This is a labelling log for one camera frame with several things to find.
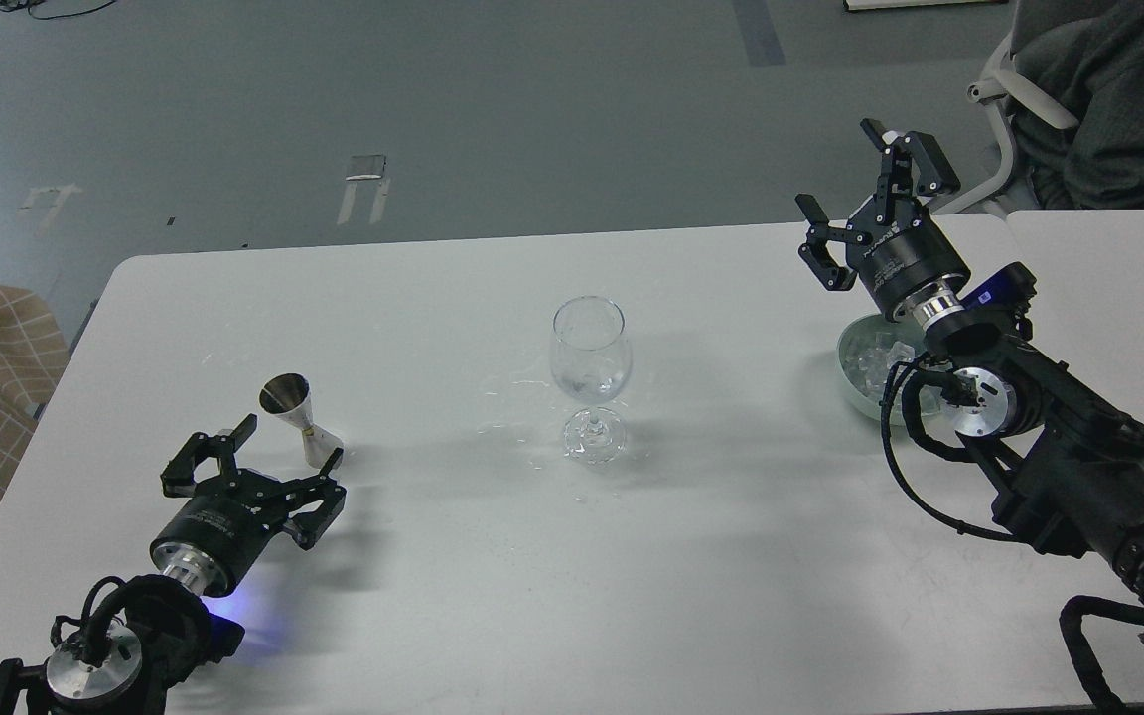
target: cable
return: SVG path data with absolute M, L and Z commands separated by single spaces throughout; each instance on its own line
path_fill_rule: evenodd
M 92 590 L 87 594 L 87 602 L 82 603 L 82 623 L 90 620 L 92 607 L 95 607 L 95 597 L 100 596 L 100 589 L 108 587 L 109 583 L 117 583 L 119 587 L 125 587 L 126 581 L 117 578 L 117 575 L 105 575 L 103 579 L 95 581 Z
M 907 477 L 903 476 L 903 469 L 899 467 L 898 459 L 893 455 L 893 444 L 890 443 L 890 413 L 893 411 L 893 399 L 895 395 L 903 389 L 904 383 L 907 383 L 908 376 L 912 376 L 913 372 L 921 370 L 921 363 L 925 360 L 930 355 L 927 352 L 921 357 L 917 357 L 912 363 L 895 363 L 895 366 L 890 370 L 890 376 L 885 380 L 885 390 L 881 397 L 881 447 L 885 452 L 885 462 L 890 466 L 890 474 L 893 475 L 896 483 L 899 483 L 899 488 L 907 494 L 907 498 L 915 503 L 916 507 L 921 507 L 925 515 L 934 516 L 935 519 L 947 524 L 951 529 L 956 530 L 959 534 L 975 535 L 976 538 L 985 538 L 987 540 L 1000 540 L 1000 542 L 1018 542 L 1018 540 L 1012 534 L 1007 534 L 1003 532 L 998 532 L 993 530 L 984 530 L 982 526 L 975 526 L 972 524 L 966 524 L 958 519 L 958 517 L 944 515 L 938 508 L 931 507 L 925 502 L 924 499 L 919 496 L 912 485 L 907 483 Z
M 64 625 L 78 626 L 78 629 L 82 629 L 84 626 L 87 625 L 87 621 L 90 621 L 92 607 L 95 606 L 95 597 L 100 596 L 101 588 L 108 587 L 109 583 L 117 583 L 118 587 L 124 587 L 124 585 L 126 585 L 126 581 L 117 578 L 117 575 L 105 575 L 103 579 L 95 581 L 95 585 L 93 585 L 92 590 L 87 594 L 87 602 L 84 603 L 82 605 L 81 619 L 73 619 L 72 615 L 63 615 L 63 614 L 56 615 L 55 621 L 51 621 L 50 625 L 51 648 L 59 648 L 61 639 L 63 639 L 59 637 L 61 626 Z
M 113 3 L 117 3 L 117 0 L 109 0 L 108 3 L 101 5 L 101 6 L 98 6 L 98 8 L 92 8 L 90 10 L 82 10 L 82 13 L 70 13 L 67 15 L 41 15 L 41 16 L 33 14 L 33 9 L 37 8 L 37 6 L 41 5 L 41 3 L 30 3 L 24 11 L 29 14 L 29 17 L 35 18 L 35 19 L 80 18 L 80 17 L 82 17 L 82 15 L 89 15 L 92 13 L 98 13 L 98 11 L 103 10 L 104 8 L 109 8 L 109 6 L 113 5 Z
M 1075 675 L 1080 677 L 1080 685 L 1088 693 L 1089 700 L 1094 701 L 1099 712 L 1106 714 L 1129 712 L 1125 701 L 1120 700 L 1115 691 L 1106 684 L 1103 666 L 1097 661 L 1094 646 L 1089 645 L 1081 627 L 1085 615 L 1099 615 L 1103 619 L 1144 626 L 1144 607 L 1129 606 L 1127 603 L 1096 596 L 1077 596 L 1062 606 L 1062 614 L 1057 617 L 1057 625 L 1062 628 L 1062 637 L 1066 642 L 1066 652 L 1071 654 L 1071 665 L 1074 666 Z

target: bowl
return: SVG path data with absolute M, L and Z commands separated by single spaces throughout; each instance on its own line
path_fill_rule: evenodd
M 890 366 L 898 358 L 915 358 L 925 351 L 925 334 L 916 323 L 890 323 L 880 312 L 864 316 L 841 331 L 836 339 L 836 380 L 845 402 L 872 420 L 881 421 L 881 397 Z M 938 399 L 921 394 L 921 418 L 939 412 Z M 904 426 L 903 402 L 896 399 L 891 426 Z

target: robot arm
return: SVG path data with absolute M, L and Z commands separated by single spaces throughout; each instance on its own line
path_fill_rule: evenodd
M 22 692 L 31 715 L 160 714 L 168 689 L 197 666 L 237 652 L 245 629 L 209 613 L 200 596 L 235 591 L 277 533 L 312 548 L 345 498 L 329 476 L 341 448 L 318 475 L 289 483 L 237 467 L 237 450 L 256 424 L 249 415 L 230 432 L 188 439 L 161 475 L 162 492 L 188 501 L 150 546 L 160 573 L 102 579 L 80 619 L 56 617 L 50 634 L 56 650 L 43 665 L 1 662 L 0 715 L 15 712 Z M 219 475 L 197 483 L 196 468 L 210 458 Z M 312 503 L 317 507 L 308 510 Z M 117 588 L 94 606 L 108 585 Z M 77 629 L 61 638 L 66 623 Z
M 817 200 L 800 194 L 811 228 L 799 253 L 827 289 L 852 288 L 858 276 L 887 320 L 915 320 L 924 331 L 928 353 L 901 364 L 905 370 L 887 383 L 882 403 L 882 435 L 895 477 L 919 506 L 961 533 L 1018 540 L 1040 554 L 1098 553 L 1144 605 L 1144 424 L 1031 344 L 1026 311 L 1035 277 L 1020 263 L 958 297 L 970 271 L 915 197 L 958 189 L 947 159 L 930 135 L 896 135 L 871 119 L 863 128 L 882 154 L 876 193 L 844 228 L 831 227 Z M 922 166 L 915 181 L 913 160 Z M 832 240 L 847 246 L 848 267 L 827 252 Z M 919 392 L 927 384 L 942 388 L 961 447 L 925 434 Z M 889 413 L 899 387 L 908 435 L 919 447 L 984 471 L 998 492 L 993 521 L 1007 534 L 942 516 L 907 487 L 889 444 Z M 1034 429 L 1040 434 L 1026 455 L 1002 442 Z M 1081 682 L 1095 702 L 1113 706 L 1118 699 L 1104 686 L 1080 633 L 1083 614 L 1144 625 L 1144 607 L 1079 597 L 1063 611 L 1063 633 Z

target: metal jigger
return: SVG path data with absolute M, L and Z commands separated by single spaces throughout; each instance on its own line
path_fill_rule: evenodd
M 296 373 L 277 375 L 263 386 L 259 404 L 269 415 L 281 418 L 303 434 L 303 456 L 317 470 L 342 440 L 321 426 L 312 423 L 312 398 L 308 395 L 308 380 Z

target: person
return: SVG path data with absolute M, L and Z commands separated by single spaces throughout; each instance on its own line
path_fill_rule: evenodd
M 1080 119 L 1060 132 L 1014 113 L 1041 207 L 1144 208 L 1144 0 L 1054 27 L 1023 47 L 1017 63 Z

